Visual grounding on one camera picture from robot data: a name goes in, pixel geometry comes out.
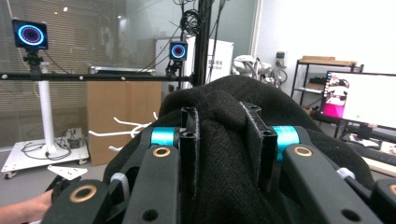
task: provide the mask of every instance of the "monitor screen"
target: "monitor screen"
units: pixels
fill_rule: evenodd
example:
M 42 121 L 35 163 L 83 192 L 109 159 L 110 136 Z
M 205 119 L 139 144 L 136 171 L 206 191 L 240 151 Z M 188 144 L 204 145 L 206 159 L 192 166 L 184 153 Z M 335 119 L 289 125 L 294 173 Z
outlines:
M 320 113 L 396 129 L 395 88 L 396 75 L 329 71 Z

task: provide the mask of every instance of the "teal cylindrical joint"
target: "teal cylindrical joint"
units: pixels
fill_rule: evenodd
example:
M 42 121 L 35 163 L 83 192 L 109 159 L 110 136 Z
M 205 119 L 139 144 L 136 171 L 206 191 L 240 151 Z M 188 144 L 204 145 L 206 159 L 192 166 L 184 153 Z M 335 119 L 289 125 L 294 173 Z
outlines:
M 273 129 L 277 133 L 276 162 L 282 162 L 286 147 L 290 144 L 299 144 L 300 138 L 292 126 L 273 126 Z
M 175 139 L 175 128 L 157 127 L 151 133 L 151 144 L 172 146 Z

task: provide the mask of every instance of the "small camera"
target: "small camera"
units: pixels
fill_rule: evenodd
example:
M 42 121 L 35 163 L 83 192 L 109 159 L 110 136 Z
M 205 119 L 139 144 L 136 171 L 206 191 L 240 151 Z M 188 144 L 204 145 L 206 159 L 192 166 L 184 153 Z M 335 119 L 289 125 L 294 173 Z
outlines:
M 173 61 L 186 61 L 187 46 L 185 41 L 172 41 L 169 45 L 169 58 Z

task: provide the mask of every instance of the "hand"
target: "hand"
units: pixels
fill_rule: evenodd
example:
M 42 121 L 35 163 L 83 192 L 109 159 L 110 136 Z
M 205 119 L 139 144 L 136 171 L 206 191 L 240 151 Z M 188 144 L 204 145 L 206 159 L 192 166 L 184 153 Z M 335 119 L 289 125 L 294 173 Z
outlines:
M 33 199 L 0 207 L 2 224 L 24 223 L 41 220 L 51 205 L 49 190 Z

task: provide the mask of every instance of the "motion capture camera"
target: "motion capture camera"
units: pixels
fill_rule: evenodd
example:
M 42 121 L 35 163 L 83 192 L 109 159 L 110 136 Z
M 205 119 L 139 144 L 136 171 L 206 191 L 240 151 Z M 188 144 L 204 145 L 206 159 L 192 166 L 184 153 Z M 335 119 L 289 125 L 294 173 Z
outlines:
M 24 49 L 48 49 L 47 24 L 12 20 L 15 46 Z
M 186 61 L 187 60 L 187 42 L 185 41 L 172 41 L 169 47 L 169 58 L 173 61 Z

